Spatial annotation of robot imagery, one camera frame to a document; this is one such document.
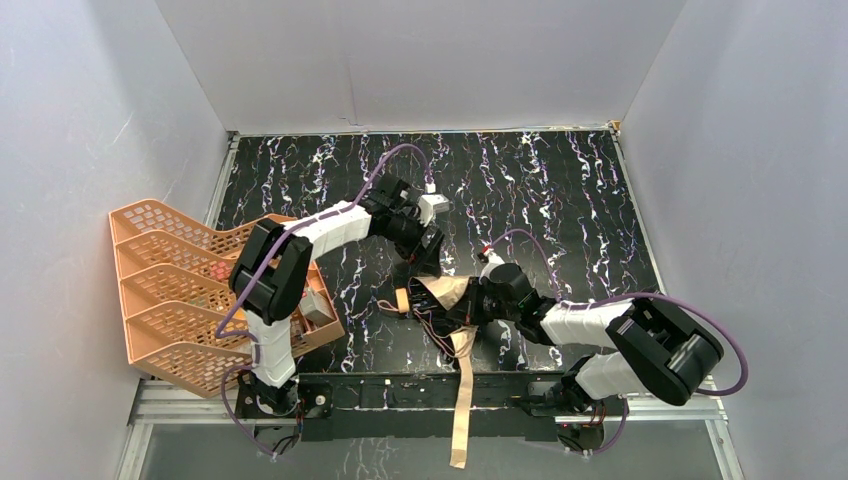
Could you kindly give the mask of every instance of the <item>wire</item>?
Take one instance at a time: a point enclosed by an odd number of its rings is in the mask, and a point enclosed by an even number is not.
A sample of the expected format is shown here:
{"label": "wire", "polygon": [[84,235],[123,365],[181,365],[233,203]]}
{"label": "wire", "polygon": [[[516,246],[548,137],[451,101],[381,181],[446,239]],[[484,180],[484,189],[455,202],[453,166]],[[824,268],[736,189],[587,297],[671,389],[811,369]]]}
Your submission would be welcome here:
{"label": "wire", "polygon": [[[542,258],[545,260],[545,268],[547,268],[547,270],[548,270],[548,276],[550,277],[551,286],[553,287],[554,292],[558,292],[558,289],[556,287],[556,276],[554,275],[554,272],[551,269],[550,264],[548,263],[548,257],[545,255],[545,250],[542,248],[542,245],[539,243],[538,240],[536,240],[536,238],[533,236],[532,233],[528,232],[527,230],[520,229],[520,228],[508,230],[506,233],[504,233],[503,235],[498,237],[494,242],[492,242],[492,247],[494,248],[495,245],[497,245],[504,238],[506,238],[508,235],[511,235],[513,233],[521,233],[523,235],[526,235],[528,238],[530,238],[530,240],[533,241],[533,244],[536,246],[536,249],[539,251],[539,253],[542,255]],[[557,295],[557,302],[562,303],[562,299],[561,299],[559,293],[556,293],[556,295]],[[739,359],[739,368],[740,368],[739,380],[737,380],[737,382],[732,387],[726,388],[724,390],[708,390],[708,389],[704,389],[704,388],[698,388],[698,389],[695,390],[697,393],[700,393],[700,394],[703,394],[703,395],[713,395],[713,396],[717,396],[717,397],[724,397],[724,396],[727,396],[727,395],[733,395],[734,393],[738,392],[739,390],[742,390],[742,387],[744,387],[745,384],[748,383],[748,359],[745,356],[745,352],[742,351],[742,346],[739,345],[739,343],[736,341],[736,339],[733,338],[733,335],[731,335],[730,332],[727,330],[727,328],[725,328],[724,325],[722,325],[718,320],[715,320],[714,318],[710,317],[709,315],[707,315],[705,312],[701,311],[697,307],[690,305],[690,304],[688,304],[688,303],[686,303],[682,300],[677,300],[676,298],[668,297],[666,295],[661,295],[659,293],[634,292],[634,293],[625,293],[625,294],[622,294],[622,295],[616,295],[614,297],[610,297],[610,298],[607,298],[605,300],[600,300],[600,301],[592,302],[592,303],[582,303],[581,304],[581,303],[565,302],[565,305],[567,305],[568,308],[570,308],[570,309],[573,308],[573,309],[576,309],[576,310],[589,310],[589,309],[592,309],[592,308],[601,307],[603,305],[608,305],[610,303],[617,303],[617,302],[621,302],[623,300],[632,300],[632,299],[637,299],[637,298],[650,298],[650,299],[662,300],[664,302],[668,302],[672,305],[680,307],[683,310],[686,310],[689,313],[692,313],[695,316],[704,320],[705,322],[709,323],[713,328],[716,329],[716,331],[718,331],[721,334],[722,337],[724,337],[725,340],[727,340],[727,343],[730,344],[730,347],[733,349],[733,352],[736,354],[736,358]]]}
{"label": "wire", "polygon": [[562,300],[562,296],[559,294],[559,288],[557,288],[556,275],[554,275],[554,271],[553,269],[551,269],[551,264],[548,263],[548,256],[545,255],[545,249],[542,248],[542,244],[540,244],[539,241],[536,240],[536,237],[534,237],[532,233],[528,232],[527,230],[524,230],[523,228],[513,228],[512,230],[507,230],[506,232],[504,232],[503,235],[496,238],[495,241],[492,242],[492,248],[495,248],[495,245],[499,244],[503,239],[512,235],[513,233],[520,233],[524,235],[533,242],[533,245],[536,246],[536,250],[538,250],[538,252],[542,255],[542,260],[545,262],[545,269],[547,269],[548,271],[548,278],[551,282],[551,288],[554,289],[554,295],[556,295],[556,300],[557,302],[560,302]]}
{"label": "wire", "polygon": [[255,353],[253,355],[253,364],[252,365],[236,365],[236,366],[233,366],[229,370],[227,370],[224,373],[224,375],[221,377],[221,399],[224,402],[224,407],[227,410],[227,415],[229,415],[230,420],[232,420],[233,423],[235,423],[236,426],[239,427],[239,429],[244,433],[244,435],[247,438],[249,438],[251,441],[253,441],[253,443],[259,448],[259,450],[261,452],[263,452],[267,455],[270,455],[271,457],[275,457],[276,453],[274,453],[272,450],[268,449],[268,447],[266,447],[265,445],[262,445],[262,443],[260,443],[258,440],[253,438],[253,435],[251,435],[250,431],[244,425],[242,425],[242,423],[239,421],[239,419],[236,417],[235,413],[233,412],[233,408],[230,406],[230,403],[227,401],[227,393],[226,393],[226,391],[227,391],[227,378],[233,372],[239,371],[239,370],[248,370],[248,371],[253,370],[254,365],[259,364],[260,355],[261,355],[260,346],[259,346],[259,339],[257,339],[255,335],[253,335],[252,333],[250,333],[247,330],[230,330],[230,331],[227,331],[227,332],[225,332],[224,330],[227,328],[227,325],[233,319],[236,312],[238,312],[239,308],[241,308],[241,306],[244,305],[244,302],[245,302],[245,300],[247,300],[247,297],[250,295],[250,292],[253,291],[253,288],[256,286],[256,283],[262,277],[262,274],[268,268],[268,265],[271,263],[271,260],[274,258],[274,256],[276,256],[277,250],[279,250],[280,247],[285,243],[286,239],[288,239],[289,236],[291,236],[294,232],[296,232],[296,231],[298,231],[302,228],[305,228],[309,225],[312,225],[313,223],[315,223],[319,220],[324,220],[324,219],[330,218],[332,216],[341,215],[342,213],[346,213],[346,212],[349,212],[350,210],[353,210],[359,204],[359,202],[362,200],[362,197],[365,196],[365,193],[368,191],[368,187],[371,186],[371,184],[374,182],[374,179],[383,170],[383,168],[386,165],[386,162],[388,162],[390,158],[397,155],[397,153],[400,152],[401,150],[403,150],[404,148],[411,149],[413,155],[417,156],[418,159],[421,160],[421,163],[423,163],[423,165],[424,165],[424,181],[426,182],[427,185],[431,185],[433,183],[433,173],[430,169],[430,162],[427,161],[427,156],[424,154],[424,152],[420,148],[416,147],[415,145],[412,145],[411,143],[402,143],[400,145],[395,145],[390,150],[383,153],[383,155],[380,157],[380,161],[377,162],[377,166],[374,167],[374,170],[371,171],[371,175],[369,175],[366,178],[365,183],[362,185],[362,188],[359,190],[359,193],[357,193],[356,198],[354,198],[352,203],[350,203],[350,204],[348,204],[348,205],[346,205],[342,208],[336,209],[336,210],[324,212],[323,214],[321,214],[317,217],[309,217],[309,218],[307,218],[307,219],[305,219],[301,222],[296,223],[295,225],[292,225],[290,228],[287,228],[283,232],[283,234],[280,235],[280,238],[278,238],[277,241],[274,242],[274,245],[271,246],[270,250],[268,250],[268,254],[265,256],[264,259],[262,259],[262,262],[259,264],[259,267],[257,267],[256,272],[253,273],[253,277],[247,283],[247,286],[245,286],[244,291],[242,291],[241,295],[239,295],[238,298],[236,299],[236,303],[233,304],[233,306],[230,308],[230,310],[227,312],[227,314],[221,320],[221,323],[218,324],[218,327],[215,329],[215,338],[227,338],[227,337],[232,337],[232,336],[236,336],[236,335],[243,335],[243,336],[248,337],[254,344],[254,352]]}
{"label": "wire", "polygon": [[592,454],[604,453],[613,445],[618,439],[621,437],[622,432],[624,432],[624,424],[627,422],[627,416],[630,415],[630,405],[627,403],[627,397],[624,398],[624,411],[621,412],[621,423],[618,424],[618,430],[615,431],[615,435],[612,436],[609,442],[606,445],[599,447],[597,450],[593,450]]}

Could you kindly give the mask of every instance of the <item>black marble surface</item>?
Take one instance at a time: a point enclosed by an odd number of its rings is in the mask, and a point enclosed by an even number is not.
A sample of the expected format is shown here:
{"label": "black marble surface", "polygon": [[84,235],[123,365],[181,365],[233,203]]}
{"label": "black marble surface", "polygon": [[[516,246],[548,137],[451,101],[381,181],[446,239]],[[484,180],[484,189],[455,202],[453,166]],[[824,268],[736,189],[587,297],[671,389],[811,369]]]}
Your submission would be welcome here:
{"label": "black marble surface", "polygon": [[[277,136],[242,138],[218,228],[265,213],[303,217],[351,199],[384,151],[410,142],[432,158],[439,193],[452,202],[439,216],[447,274],[481,270],[475,254],[509,228],[533,232],[547,259],[516,236],[499,247],[543,294],[574,301],[653,291],[657,280],[608,131]],[[387,171],[423,188],[423,168],[408,152]],[[413,321],[382,314],[406,276],[383,239],[367,239],[318,260],[347,335],[302,357],[301,373],[452,371]],[[592,347],[550,348],[525,341],[506,322],[477,335],[475,371],[567,369]]]}

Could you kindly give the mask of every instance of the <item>white wall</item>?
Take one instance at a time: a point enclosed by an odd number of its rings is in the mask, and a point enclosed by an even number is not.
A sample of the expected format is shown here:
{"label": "white wall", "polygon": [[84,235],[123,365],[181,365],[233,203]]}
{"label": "white wall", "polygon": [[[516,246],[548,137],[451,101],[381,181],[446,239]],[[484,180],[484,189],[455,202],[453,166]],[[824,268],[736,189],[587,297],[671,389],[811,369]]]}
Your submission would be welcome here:
{"label": "white wall", "polygon": [[685,0],[157,0],[242,133],[624,116]]}
{"label": "white wall", "polygon": [[113,478],[138,374],[106,215],[202,215],[226,134],[152,0],[0,3],[0,132],[0,477]]}
{"label": "white wall", "polygon": [[837,0],[690,0],[622,126],[669,292],[749,355],[726,405],[752,479],[848,472],[845,25]]}

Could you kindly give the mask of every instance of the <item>purple cable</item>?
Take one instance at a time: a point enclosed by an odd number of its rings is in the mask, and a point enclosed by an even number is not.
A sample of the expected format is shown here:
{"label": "purple cable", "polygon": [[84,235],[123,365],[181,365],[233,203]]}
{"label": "purple cable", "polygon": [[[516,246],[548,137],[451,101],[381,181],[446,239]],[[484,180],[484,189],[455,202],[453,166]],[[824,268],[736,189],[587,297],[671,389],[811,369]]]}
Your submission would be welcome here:
{"label": "purple cable", "polygon": [[545,249],[542,248],[542,245],[539,243],[538,240],[536,240],[536,237],[534,237],[532,233],[528,232],[527,230],[524,230],[523,228],[513,228],[512,230],[507,230],[506,232],[504,232],[503,235],[496,238],[495,241],[492,242],[492,248],[495,248],[495,245],[497,245],[504,238],[508,237],[509,235],[512,235],[513,233],[520,233],[524,235],[533,242],[533,245],[536,245],[536,250],[539,251],[539,253],[542,255],[542,260],[545,262],[545,268],[548,270],[548,278],[551,281],[551,288],[554,289],[554,295],[556,295],[557,303],[559,303],[562,300],[562,296],[559,294],[559,289],[556,285],[556,276],[554,275],[554,271],[551,268],[551,265],[548,263],[548,257],[547,255],[545,255]]}
{"label": "purple cable", "polygon": [[[536,240],[536,237],[534,237],[532,233],[528,232],[527,230],[520,229],[520,228],[514,228],[512,230],[507,230],[506,233],[504,233],[503,235],[501,235],[500,237],[495,239],[495,241],[492,242],[492,248],[494,248],[494,246],[496,244],[498,244],[500,241],[502,241],[504,238],[506,238],[508,235],[510,235],[512,233],[521,233],[521,234],[527,236],[530,240],[533,241],[533,245],[536,246],[536,249],[542,255],[542,259],[545,261],[545,268],[548,270],[548,276],[550,277],[551,287],[554,289],[554,292],[557,295],[557,303],[562,302],[561,297],[558,293],[558,289],[556,287],[556,277],[554,276],[554,272],[551,269],[551,266],[548,264],[548,257],[547,257],[547,255],[545,255],[545,249],[542,248],[542,245],[539,243],[538,240]],[[601,301],[593,302],[593,303],[575,304],[575,303],[568,302],[568,303],[566,303],[566,305],[568,306],[568,308],[574,308],[576,310],[589,310],[591,308],[600,307],[600,306],[603,306],[603,305],[608,305],[610,303],[617,303],[617,302],[621,302],[623,300],[631,300],[631,299],[636,299],[636,298],[659,299],[659,300],[671,303],[672,305],[676,305],[677,307],[680,307],[683,310],[686,310],[689,313],[692,313],[695,316],[700,317],[705,322],[712,325],[712,327],[715,328],[724,337],[725,340],[727,340],[727,343],[730,344],[730,347],[733,348],[733,351],[736,353],[736,357],[739,359],[739,368],[740,368],[739,380],[736,382],[736,384],[733,385],[732,387],[726,388],[724,390],[707,390],[707,389],[703,389],[703,388],[698,388],[698,389],[695,390],[695,392],[703,394],[703,395],[715,395],[717,397],[724,397],[724,396],[727,396],[727,395],[733,395],[734,393],[738,392],[739,390],[742,390],[742,387],[744,387],[745,384],[748,383],[748,359],[747,359],[747,357],[745,357],[745,352],[742,351],[742,346],[739,345],[739,343],[736,341],[736,339],[733,338],[733,336],[730,334],[730,332],[724,327],[724,325],[719,323],[718,320],[713,319],[712,317],[707,315],[705,312],[702,312],[701,310],[699,310],[695,306],[690,305],[690,304],[688,304],[688,303],[686,303],[682,300],[677,300],[676,298],[667,297],[665,295],[661,295],[661,294],[658,294],[658,293],[634,292],[634,293],[625,293],[623,295],[616,295],[614,297],[610,297],[610,298],[607,298],[605,300],[601,300]],[[618,438],[621,436],[621,433],[624,431],[625,419],[627,418],[627,415],[629,413],[630,413],[630,407],[627,404],[627,399],[625,398],[624,399],[624,413],[621,416],[621,423],[618,425],[618,430],[615,432],[615,435],[613,435],[612,439],[610,439],[610,441],[606,445],[604,445],[603,447],[599,448],[598,450],[595,450],[595,453],[603,453],[603,452],[609,450],[610,448],[612,448],[612,446],[615,444],[615,442],[618,441]]]}
{"label": "purple cable", "polygon": [[630,415],[630,405],[627,403],[627,397],[624,397],[624,410],[621,412],[621,422],[618,424],[618,429],[606,445],[598,447],[597,450],[592,451],[593,455],[596,453],[604,453],[615,445],[615,442],[618,441],[619,437],[621,437],[621,434],[624,432],[624,423],[627,422],[628,415]]}
{"label": "purple cable", "polygon": [[[280,235],[280,238],[278,238],[277,241],[274,242],[274,245],[271,246],[270,250],[268,250],[268,254],[265,256],[264,259],[262,259],[262,263],[260,263],[259,267],[256,268],[256,272],[254,272],[253,278],[251,278],[250,281],[247,282],[247,286],[245,286],[244,291],[242,291],[241,295],[239,295],[238,298],[236,299],[236,303],[233,304],[233,306],[230,308],[230,310],[224,316],[223,320],[221,320],[221,323],[218,324],[218,327],[215,329],[215,338],[227,338],[227,337],[232,337],[232,336],[235,336],[235,335],[247,336],[248,338],[250,338],[250,340],[254,344],[254,352],[255,353],[253,354],[253,363],[254,364],[259,363],[259,358],[260,358],[259,339],[257,339],[255,335],[253,335],[252,333],[250,333],[247,330],[231,330],[229,332],[225,332],[224,329],[227,328],[227,325],[233,319],[233,317],[235,316],[238,309],[241,308],[242,305],[244,305],[244,302],[245,302],[245,300],[247,300],[248,295],[250,295],[250,292],[253,290],[253,288],[256,286],[256,283],[262,277],[262,274],[268,268],[268,265],[271,263],[271,260],[277,254],[277,250],[280,249],[280,247],[283,245],[283,243],[285,243],[286,239],[289,238],[289,236],[292,233],[294,233],[294,232],[296,232],[296,231],[298,231],[302,228],[305,228],[309,225],[312,225],[313,223],[317,222],[318,220],[324,220],[326,218],[329,218],[329,217],[332,217],[332,216],[335,216],[335,215],[340,215],[340,214],[348,212],[348,211],[352,210],[354,207],[356,207],[359,204],[359,202],[362,200],[362,197],[365,196],[365,192],[368,191],[368,187],[371,186],[371,184],[374,182],[374,179],[383,170],[383,167],[386,165],[386,162],[390,158],[394,157],[399,151],[403,150],[404,148],[412,149],[413,154],[418,156],[419,160],[421,160],[421,163],[424,164],[424,181],[425,181],[425,183],[427,183],[427,184],[433,183],[433,173],[430,170],[430,162],[427,161],[427,156],[424,155],[424,152],[420,148],[416,147],[415,145],[412,145],[411,143],[402,143],[400,145],[396,145],[396,146],[392,147],[389,151],[387,151],[386,153],[384,153],[380,157],[380,161],[377,162],[377,166],[374,167],[374,170],[371,172],[371,175],[365,180],[365,184],[362,185],[362,188],[359,190],[359,193],[356,195],[356,198],[353,200],[353,202],[351,204],[346,205],[346,206],[344,206],[344,207],[342,207],[338,210],[332,210],[332,211],[329,211],[329,212],[325,212],[323,215],[319,215],[318,217],[308,218],[308,219],[294,225],[290,229],[286,229],[286,231],[284,231],[283,234]],[[250,433],[250,431],[247,429],[247,427],[242,425],[242,423],[238,420],[238,418],[236,418],[236,415],[233,412],[233,409],[230,406],[230,403],[227,401],[227,378],[229,378],[229,376],[237,370],[253,370],[253,368],[254,368],[253,365],[235,365],[235,366],[231,367],[229,370],[227,370],[224,373],[223,377],[221,378],[221,399],[224,401],[224,408],[227,410],[227,415],[229,415],[229,417],[233,421],[233,423],[235,423],[236,426],[239,427],[239,429],[241,429],[242,433],[244,433],[245,436],[247,438],[249,438],[259,448],[259,450],[261,452],[265,453],[266,455],[270,455],[271,457],[275,457],[276,456],[275,452],[271,451],[265,445],[262,445],[258,440],[256,440],[253,437],[253,435]]]}

